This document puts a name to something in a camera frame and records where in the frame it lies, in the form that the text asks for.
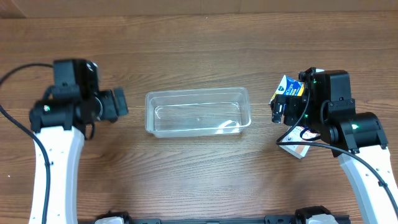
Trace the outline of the blue yellow VapoDrops box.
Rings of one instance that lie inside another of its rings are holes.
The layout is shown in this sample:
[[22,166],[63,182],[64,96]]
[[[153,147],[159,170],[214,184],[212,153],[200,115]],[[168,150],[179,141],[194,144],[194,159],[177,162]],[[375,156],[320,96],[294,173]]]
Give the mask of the blue yellow VapoDrops box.
[[304,89],[304,83],[284,75],[278,84],[275,93],[271,97],[269,104],[271,104],[276,95],[302,96]]

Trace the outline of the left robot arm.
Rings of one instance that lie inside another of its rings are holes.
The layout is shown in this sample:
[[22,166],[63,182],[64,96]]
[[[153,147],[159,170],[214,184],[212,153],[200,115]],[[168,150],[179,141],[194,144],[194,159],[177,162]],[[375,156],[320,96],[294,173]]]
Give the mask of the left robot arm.
[[77,182],[86,127],[128,114],[122,88],[99,89],[98,66],[56,60],[54,85],[29,113],[35,144],[30,223],[77,223]]

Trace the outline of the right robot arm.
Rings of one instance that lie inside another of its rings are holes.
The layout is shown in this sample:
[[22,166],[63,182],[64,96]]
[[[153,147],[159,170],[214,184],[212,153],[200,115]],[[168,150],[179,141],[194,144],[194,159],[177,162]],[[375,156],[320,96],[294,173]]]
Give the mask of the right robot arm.
[[301,126],[314,138],[290,146],[330,149],[344,170],[365,223],[397,223],[397,184],[388,140],[379,118],[357,113],[349,73],[311,67],[299,72],[300,93],[285,87],[273,96],[272,122],[289,132]]

